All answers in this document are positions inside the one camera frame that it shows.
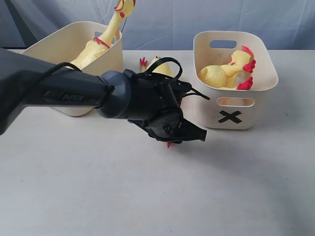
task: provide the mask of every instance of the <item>white plastic bin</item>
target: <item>white plastic bin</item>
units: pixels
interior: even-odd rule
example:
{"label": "white plastic bin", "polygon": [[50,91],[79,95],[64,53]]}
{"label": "white plastic bin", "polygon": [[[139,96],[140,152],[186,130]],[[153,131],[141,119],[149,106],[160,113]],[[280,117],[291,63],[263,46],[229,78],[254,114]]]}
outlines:
{"label": "white plastic bin", "polygon": [[[27,48],[22,54],[51,63],[70,62],[85,48],[86,43],[93,40],[106,30],[107,26],[95,22],[75,22],[54,32]],[[123,72],[122,33],[117,31],[114,43],[102,56],[82,69],[91,75],[102,75],[109,70]],[[60,108],[54,109],[69,116],[81,116],[91,108]]]}
{"label": "white plastic bin", "polygon": [[[213,48],[212,42],[234,41],[234,48]],[[230,55],[242,46],[249,47],[254,54],[256,67],[253,70],[251,90],[226,90],[203,83],[198,72],[208,65],[230,62]],[[278,75],[262,40],[247,32],[206,31],[194,38],[194,66],[196,89],[210,97],[206,100],[195,96],[196,121],[207,128],[248,129],[261,115],[270,92],[278,83]]]}

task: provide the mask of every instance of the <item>yellow rubber chicken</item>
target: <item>yellow rubber chicken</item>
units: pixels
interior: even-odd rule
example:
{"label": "yellow rubber chicken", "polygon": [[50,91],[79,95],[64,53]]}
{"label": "yellow rubber chicken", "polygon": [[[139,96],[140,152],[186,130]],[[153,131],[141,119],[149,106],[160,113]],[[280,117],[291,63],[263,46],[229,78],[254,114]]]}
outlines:
{"label": "yellow rubber chicken", "polygon": [[[241,50],[236,50],[231,55],[231,62],[229,63],[229,65],[246,65],[250,63],[252,57],[253,57],[252,51],[248,47],[242,46]],[[239,73],[236,73],[232,78],[228,80],[227,82],[228,88],[235,87],[238,75]]]}
{"label": "yellow rubber chicken", "polygon": [[124,19],[133,13],[136,0],[119,0],[106,31],[87,42],[85,49],[71,63],[83,69],[104,54],[111,46],[114,36]]}
{"label": "yellow rubber chicken", "polygon": [[205,84],[220,89],[238,89],[249,90],[252,87],[252,77],[248,78],[244,83],[237,87],[228,88],[228,82],[241,71],[252,73],[255,68],[256,61],[245,65],[208,65],[199,71],[198,77]]}
{"label": "yellow rubber chicken", "polygon": [[[141,72],[147,70],[154,62],[156,62],[160,58],[161,57],[156,56],[155,58],[153,58],[153,60],[151,61],[149,65],[147,65],[148,61],[146,61],[145,58],[140,59]],[[163,75],[168,75],[170,77],[174,77],[173,72],[167,63],[163,63],[162,65],[159,65],[157,68],[153,70],[153,72],[163,74]]]}

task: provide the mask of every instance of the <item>black x mark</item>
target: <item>black x mark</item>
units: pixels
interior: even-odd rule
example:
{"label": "black x mark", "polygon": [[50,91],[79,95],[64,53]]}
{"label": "black x mark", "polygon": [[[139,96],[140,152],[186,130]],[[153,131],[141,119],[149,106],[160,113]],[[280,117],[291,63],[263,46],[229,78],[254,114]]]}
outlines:
{"label": "black x mark", "polygon": [[219,120],[219,123],[223,123],[223,122],[226,122],[227,120],[231,120],[231,121],[233,121],[234,123],[237,123],[237,124],[239,124],[239,123],[241,123],[242,121],[240,120],[240,119],[238,119],[236,116],[238,116],[238,115],[240,115],[241,114],[241,112],[240,111],[235,111],[235,112],[233,112],[233,113],[227,113],[227,112],[225,112],[225,111],[220,111],[220,114],[221,115],[223,115],[223,116],[225,116],[225,117],[223,117],[222,119],[220,119]]}

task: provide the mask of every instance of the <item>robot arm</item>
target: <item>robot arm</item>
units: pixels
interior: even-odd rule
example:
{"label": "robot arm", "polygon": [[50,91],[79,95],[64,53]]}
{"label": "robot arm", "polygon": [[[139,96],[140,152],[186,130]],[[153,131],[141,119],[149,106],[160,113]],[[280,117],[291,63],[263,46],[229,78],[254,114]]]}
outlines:
{"label": "robot arm", "polygon": [[[105,118],[128,120],[158,141],[206,138],[205,130],[184,119],[180,104],[187,95],[209,98],[178,81],[182,68],[175,59],[160,59],[140,74],[125,70],[102,76],[85,74],[67,62],[54,65],[4,49],[0,60],[0,135],[27,106],[61,106],[93,107]],[[175,78],[152,72],[167,61],[180,67]]]}

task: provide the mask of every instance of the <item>white table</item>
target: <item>white table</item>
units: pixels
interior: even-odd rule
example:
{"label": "white table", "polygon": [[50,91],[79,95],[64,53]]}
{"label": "white table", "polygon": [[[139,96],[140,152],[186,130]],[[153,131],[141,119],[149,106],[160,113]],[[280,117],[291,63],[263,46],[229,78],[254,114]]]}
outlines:
{"label": "white table", "polygon": [[[206,142],[167,149],[96,112],[24,110],[0,136],[0,235],[315,235],[315,51],[270,54],[264,116]],[[193,78],[190,51],[125,51],[126,68],[155,55]]]}

